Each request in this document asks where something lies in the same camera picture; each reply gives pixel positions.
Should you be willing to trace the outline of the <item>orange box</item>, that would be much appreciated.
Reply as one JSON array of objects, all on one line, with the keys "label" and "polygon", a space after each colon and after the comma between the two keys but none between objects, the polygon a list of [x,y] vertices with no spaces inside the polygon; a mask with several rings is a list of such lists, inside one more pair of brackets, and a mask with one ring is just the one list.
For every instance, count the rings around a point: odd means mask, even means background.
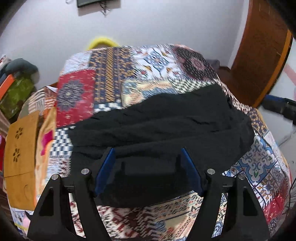
[{"label": "orange box", "polygon": [[0,99],[3,98],[7,90],[11,87],[11,85],[14,83],[15,78],[12,74],[8,75],[7,78],[3,81],[0,87]]}]

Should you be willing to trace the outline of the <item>green patterned storage box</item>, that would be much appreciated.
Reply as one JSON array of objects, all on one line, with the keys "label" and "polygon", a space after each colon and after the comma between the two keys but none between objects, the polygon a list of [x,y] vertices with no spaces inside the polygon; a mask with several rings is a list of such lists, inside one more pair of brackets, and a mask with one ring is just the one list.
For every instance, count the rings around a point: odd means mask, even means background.
[{"label": "green patterned storage box", "polygon": [[1,99],[1,111],[7,119],[11,119],[22,108],[23,103],[34,90],[32,80],[27,76],[18,77]]}]

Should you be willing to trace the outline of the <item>small black wall monitor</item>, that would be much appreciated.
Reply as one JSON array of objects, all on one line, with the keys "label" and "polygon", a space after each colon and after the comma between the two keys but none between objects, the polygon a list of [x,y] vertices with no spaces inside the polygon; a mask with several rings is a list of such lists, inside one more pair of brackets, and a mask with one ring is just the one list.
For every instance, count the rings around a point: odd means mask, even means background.
[{"label": "small black wall monitor", "polygon": [[101,0],[77,0],[76,4],[78,8],[81,8],[83,6],[88,6],[90,4],[98,3]]}]

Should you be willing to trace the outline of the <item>brown wooden door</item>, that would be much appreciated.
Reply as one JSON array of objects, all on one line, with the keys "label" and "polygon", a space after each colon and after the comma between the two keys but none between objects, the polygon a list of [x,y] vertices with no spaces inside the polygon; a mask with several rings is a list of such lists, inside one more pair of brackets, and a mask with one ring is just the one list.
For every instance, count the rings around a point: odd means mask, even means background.
[{"label": "brown wooden door", "polygon": [[292,34],[268,1],[249,1],[243,37],[231,67],[232,93],[258,107],[287,59]]}]

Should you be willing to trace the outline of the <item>patchwork patterned bedspread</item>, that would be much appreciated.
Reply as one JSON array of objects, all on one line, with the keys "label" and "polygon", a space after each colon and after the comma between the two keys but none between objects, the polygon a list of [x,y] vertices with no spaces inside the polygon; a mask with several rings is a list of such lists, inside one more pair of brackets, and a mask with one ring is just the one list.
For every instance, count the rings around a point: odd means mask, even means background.
[{"label": "patchwork patterned bedspread", "polygon": [[[101,111],[125,109],[158,94],[184,94],[218,84],[235,108],[251,119],[253,144],[235,164],[220,173],[244,175],[263,210],[270,239],[288,200],[290,170],[260,112],[237,100],[204,57],[183,45],[109,47],[73,55],[58,80],[48,178],[70,176],[73,145],[68,131],[75,124]],[[120,208],[98,205],[97,210],[110,240],[187,240],[202,197],[193,188],[180,196],[154,205]],[[84,232],[74,196],[69,194],[77,235]]]}]

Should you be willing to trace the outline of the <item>yellow curved bed headboard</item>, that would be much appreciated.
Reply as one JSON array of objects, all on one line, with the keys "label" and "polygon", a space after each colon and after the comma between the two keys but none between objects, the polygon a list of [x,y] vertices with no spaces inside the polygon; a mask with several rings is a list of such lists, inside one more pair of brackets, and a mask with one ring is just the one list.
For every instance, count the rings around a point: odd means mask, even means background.
[{"label": "yellow curved bed headboard", "polygon": [[93,40],[90,41],[88,44],[86,50],[92,50],[97,49],[101,47],[118,47],[119,44],[114,42],[112,39],[109,39],[107,37],[96,37]]}]

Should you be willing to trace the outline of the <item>black zip hoodie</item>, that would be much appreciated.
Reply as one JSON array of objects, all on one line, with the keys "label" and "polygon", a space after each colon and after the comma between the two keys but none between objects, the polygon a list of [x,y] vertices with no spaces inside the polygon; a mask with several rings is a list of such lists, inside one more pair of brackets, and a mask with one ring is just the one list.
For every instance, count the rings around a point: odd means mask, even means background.
[{"label": "black zip hoodie", "polygon": [[235,164],[253,144],[251,119],[218,84],[184,94],[158,94],[125,109],[101,111],[68,131],[73,145],[70,176],[98,163],[107,148],[115,164],[98,205],[134,208],[192,190],[180,165],[185,149],[201,176]]}]

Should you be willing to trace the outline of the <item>grey green pillow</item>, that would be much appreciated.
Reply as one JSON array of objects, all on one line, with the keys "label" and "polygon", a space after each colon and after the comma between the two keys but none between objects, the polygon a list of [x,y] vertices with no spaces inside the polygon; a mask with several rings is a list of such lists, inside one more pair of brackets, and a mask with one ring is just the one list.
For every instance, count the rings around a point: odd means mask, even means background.
[{"label": "grey green pillow", "polygon": [[6,75],[15,74],[17,72],[32,75],[38,72],[38,68],[36,65],[33,65],[32,63],[30,63],[27,60],[24,60],[23,58],[18,58],[13,61],[10,61],[4,67],[4,73]]}]

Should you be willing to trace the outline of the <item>bamboo lap desk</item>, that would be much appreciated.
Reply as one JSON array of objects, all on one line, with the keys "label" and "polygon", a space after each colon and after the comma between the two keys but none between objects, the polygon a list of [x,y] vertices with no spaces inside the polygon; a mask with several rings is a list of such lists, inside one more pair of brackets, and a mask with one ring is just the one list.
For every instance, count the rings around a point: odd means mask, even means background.
[{"label": "bamboo lap desk", "polygon": [[36,206],[35,154],[39,111],[9,127],[4,150],[4,180],[11,207],[33,211]]}]

